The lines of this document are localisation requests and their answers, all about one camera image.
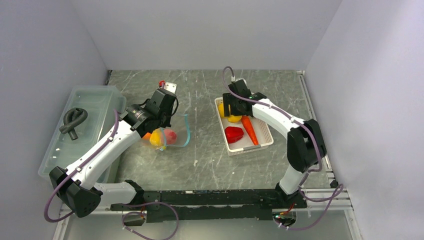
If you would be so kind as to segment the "pink peach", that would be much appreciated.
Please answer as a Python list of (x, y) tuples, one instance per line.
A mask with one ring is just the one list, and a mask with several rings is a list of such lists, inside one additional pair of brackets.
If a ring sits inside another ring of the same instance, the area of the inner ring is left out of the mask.
[(172, 129), (165, 128), (163, 130), (163, 133), (165, 136), (166, 145), (174, 145), (177, 142), (178, 140), (177, 133), (173, 131)]

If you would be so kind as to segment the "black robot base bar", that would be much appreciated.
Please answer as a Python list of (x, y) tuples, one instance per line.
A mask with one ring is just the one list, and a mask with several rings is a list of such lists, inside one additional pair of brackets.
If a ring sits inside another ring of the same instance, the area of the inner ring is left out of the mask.
[(140, 204), (148, 223), (180, 220), (256, 219), (271, 220), (279, 210), (305, 209), (303, 197), (295, 193), (290, 197), (280, 195), (275, 189), (231, 190), (146, 190), (142, 200), (132, 200), (129, 206), (115, 203), (112, 211), (140, 211)]

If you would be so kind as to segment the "orange tangerine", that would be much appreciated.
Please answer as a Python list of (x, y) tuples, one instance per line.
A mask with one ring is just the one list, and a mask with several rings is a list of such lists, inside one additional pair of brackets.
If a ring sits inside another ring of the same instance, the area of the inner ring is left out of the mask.
[(152, 135), (151, 133), (147, 132), (147, 133), (146, 133), (146, 134), (142, 137), (142, 139), (143, 139), (143, 140), (147, 140), (147, 141), (148, 141), (148, 140), (150, 139), (151, 135)]

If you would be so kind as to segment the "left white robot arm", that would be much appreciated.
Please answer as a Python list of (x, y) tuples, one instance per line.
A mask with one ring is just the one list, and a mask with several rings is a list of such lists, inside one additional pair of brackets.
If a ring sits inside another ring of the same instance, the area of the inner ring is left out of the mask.
[(59, 197), (71, 214), (83, 218), (98, 206), (122, 205), (131, 210), (144, 203), (144, 190), (132, 180), (120, 183), (98, 183), (102, 173), (130, 146), (147, 133), (170, 127), (178, 108), (177, 86), (166, 82), (142, 104), (132, 104), (122, 113), (114, 113), (109, 132), (88, 152), (65, 168), (56, 166), (49, 177)]

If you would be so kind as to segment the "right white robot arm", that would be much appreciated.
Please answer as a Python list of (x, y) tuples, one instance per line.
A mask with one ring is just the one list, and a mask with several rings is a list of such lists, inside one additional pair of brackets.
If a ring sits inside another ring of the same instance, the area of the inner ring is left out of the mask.
[(243, 78), (232, 78), (222, 95), (224, 114), (248, 116), (261, 120), (277, 130), (286, 139), (289, 166), (276, 185), (276, 203), (287, 208), (295, 201), (295, 193), (310, 172), (322, 170), (322, 159), (327, 148), (319, 123), (304, 120), (274, 105), (260, 92), (252, 93)]

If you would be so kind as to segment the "red bell pepper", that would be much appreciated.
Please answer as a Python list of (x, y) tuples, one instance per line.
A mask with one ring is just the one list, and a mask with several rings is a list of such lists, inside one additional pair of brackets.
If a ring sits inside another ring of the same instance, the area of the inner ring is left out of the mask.
[(228, 144), (234, 144), (244, 137), (244, 131), (240, 127), (228, 126), (224, 129), (225, 138)]

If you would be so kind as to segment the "yellow lemon front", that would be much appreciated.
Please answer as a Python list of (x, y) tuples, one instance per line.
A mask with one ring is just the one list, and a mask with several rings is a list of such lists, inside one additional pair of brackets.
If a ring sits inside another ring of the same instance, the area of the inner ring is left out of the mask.
[(149, 142), (152, 146), (155, 147), (162, 147), (164, 145), (164, 137), (162, 131), (159, 128), (151, 133)]

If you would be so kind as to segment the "clear zip top bag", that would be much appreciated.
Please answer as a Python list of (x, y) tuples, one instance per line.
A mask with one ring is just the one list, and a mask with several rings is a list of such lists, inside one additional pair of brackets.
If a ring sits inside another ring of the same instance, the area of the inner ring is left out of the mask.
[(187, 114), (176, 114), (171, 119), (171, 127), (159, 127), (153, 133), (146, 133), (140, 143), (144, 147), (164, 151), (168, 148), (186, 147), (191, 139)]

